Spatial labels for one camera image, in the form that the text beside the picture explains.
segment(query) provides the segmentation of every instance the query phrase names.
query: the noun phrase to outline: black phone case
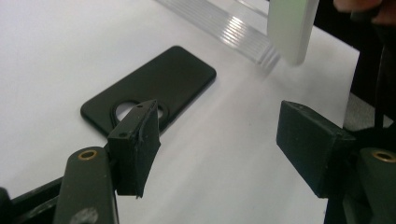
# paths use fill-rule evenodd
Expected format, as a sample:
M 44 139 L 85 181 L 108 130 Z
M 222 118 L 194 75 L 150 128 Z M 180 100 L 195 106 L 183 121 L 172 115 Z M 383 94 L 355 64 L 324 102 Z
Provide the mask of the black phone case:
M 163 112 L 159 119 L 163 131 L 215 77 L 215 69 L 175 46 L 86 102 L 81 115 L 108 136 L 119 123 L 119 105 L 157 100 Z

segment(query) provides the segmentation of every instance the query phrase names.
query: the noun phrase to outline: white table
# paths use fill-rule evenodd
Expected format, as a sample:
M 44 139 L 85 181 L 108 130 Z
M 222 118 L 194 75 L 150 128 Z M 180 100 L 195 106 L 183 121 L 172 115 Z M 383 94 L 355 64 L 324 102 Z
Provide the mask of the white table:
M 315 28 L 304 65 L 271 73 L 155 1 L 0 1 L 0 186 L 11 198 L 106 139 L 84 102 L 174 45 L 218 73 L 161 136 L 143 199 L 120 223 L 322 223 L 318 199 L 276 145 L 282 100 L 342 125 L 359 53 Z

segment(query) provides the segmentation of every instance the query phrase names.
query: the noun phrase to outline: hand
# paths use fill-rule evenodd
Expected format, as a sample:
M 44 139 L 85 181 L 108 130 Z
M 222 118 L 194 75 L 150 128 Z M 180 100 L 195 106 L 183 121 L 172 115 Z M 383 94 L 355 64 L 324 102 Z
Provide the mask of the hand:
M 333 0 L 340 12 L 365 11 L 381 5 L 375 24 L 396 26 L 396 0 Z

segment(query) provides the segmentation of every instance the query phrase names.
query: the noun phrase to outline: transparent plastic sheet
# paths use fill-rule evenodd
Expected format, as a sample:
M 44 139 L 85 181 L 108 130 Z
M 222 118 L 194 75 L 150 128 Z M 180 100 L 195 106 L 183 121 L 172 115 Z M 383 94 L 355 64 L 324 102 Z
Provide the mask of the transparent plastic sheet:
M 230 12 L 206 0 L 156 0 L 180 17 L 191 22 L 201 30 L 214 36 L 223 44 L 237 50 L 254 63 L 267 69 L 275 66 L 279 59 L 264 30 L 259 31 L 247 23 L 246 18 L 235 11 L 247 11 L 255 16 L 255 22 L 266 23 L 266 13 L 242 0 L 231 0 Z

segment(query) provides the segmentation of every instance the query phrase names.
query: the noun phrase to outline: brass screw hole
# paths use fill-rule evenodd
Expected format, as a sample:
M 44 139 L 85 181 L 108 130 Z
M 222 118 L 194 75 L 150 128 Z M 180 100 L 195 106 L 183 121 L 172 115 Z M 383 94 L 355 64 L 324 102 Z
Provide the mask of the brass screw hole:
M 86 151 L 79 153 L 78 158 L 81 161 L 88 161 L 88 160 L 92 160 L 93 158 L 95 158 L 97 154 L 98 154 L 98 152 L 96 150 L 92 150 L 92 149 L 86 150 Z
M 386 151 L 375 151 L 373 152 L 373 156 L 381 161 L 396 162 L 396 157 L 393 154 L 390 154 Z

